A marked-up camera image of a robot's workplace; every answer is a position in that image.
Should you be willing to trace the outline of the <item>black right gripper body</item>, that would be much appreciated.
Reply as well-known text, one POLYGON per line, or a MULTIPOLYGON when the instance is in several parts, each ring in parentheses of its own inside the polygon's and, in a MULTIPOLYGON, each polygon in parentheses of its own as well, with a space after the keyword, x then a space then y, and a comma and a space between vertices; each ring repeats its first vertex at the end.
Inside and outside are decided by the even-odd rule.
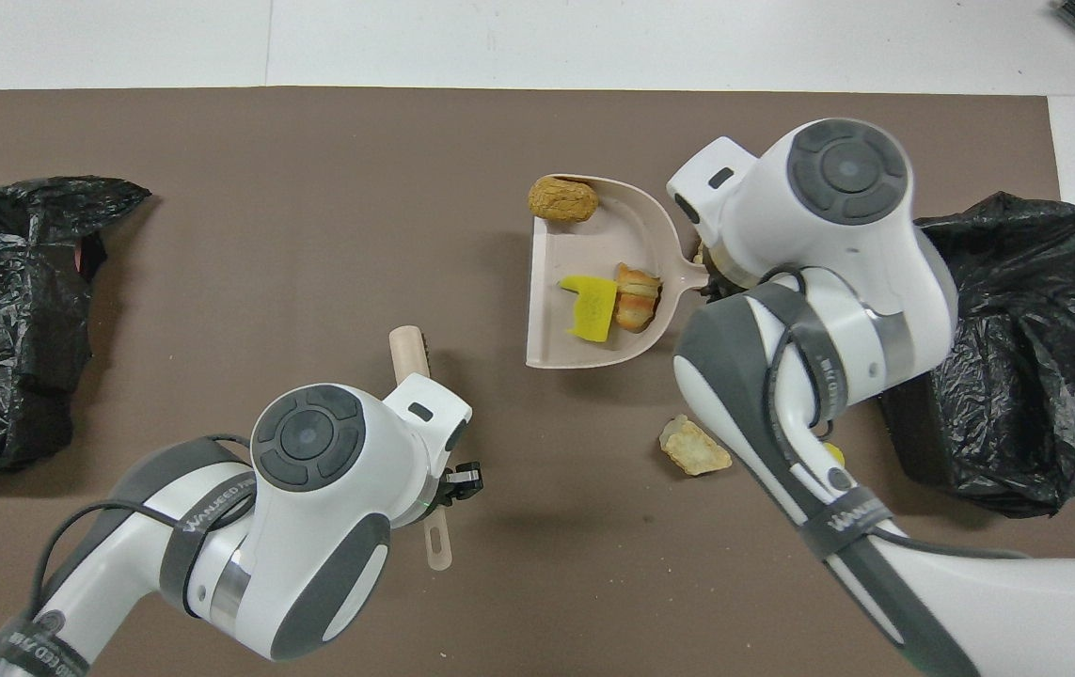
POLYGON ((742 286, 725 277, 718 271, 708 267, 706 272, 708 273, 708 280, 702 287, 702 296, 706 300, 706 303, 717 303, 718 300, 725 299, 725 297, 737 296, 743 292, 742 286))

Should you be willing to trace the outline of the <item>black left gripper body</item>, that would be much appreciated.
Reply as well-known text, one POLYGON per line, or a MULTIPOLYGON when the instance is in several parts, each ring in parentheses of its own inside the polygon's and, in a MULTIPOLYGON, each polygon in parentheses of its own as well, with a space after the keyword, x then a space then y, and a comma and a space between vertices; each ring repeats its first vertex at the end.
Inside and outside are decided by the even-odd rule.
POLYGON ((481 489, 481 463, 462 463, 447 469, 441 477, 441 505, 450 507, 454 501, 476 496, 481 489))

